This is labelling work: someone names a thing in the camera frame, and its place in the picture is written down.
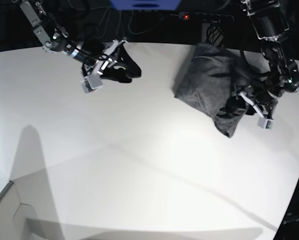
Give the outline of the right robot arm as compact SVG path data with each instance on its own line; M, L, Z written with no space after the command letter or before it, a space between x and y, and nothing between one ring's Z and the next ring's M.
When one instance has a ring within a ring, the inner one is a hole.
M102 88L103 80L129 84L141 77L141 68L124 47L126 38L104 43L87 39L72 40L66 28L45 10L43 1L22 0L19 7L46 52L63 53L80 62L80 84L86 94Z

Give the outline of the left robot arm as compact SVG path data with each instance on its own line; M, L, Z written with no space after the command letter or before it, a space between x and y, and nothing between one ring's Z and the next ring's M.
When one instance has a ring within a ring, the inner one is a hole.
M268 61L268 72L256 72L248 63L244 50L240 56L253 75L261 78L259 87L242 90L239 95L259 115L258 126L271 129L278 99L284 93L299 90L299 69L289 39L286 0L228 0L237 5L251 22L251 30L261 41L261 54Z

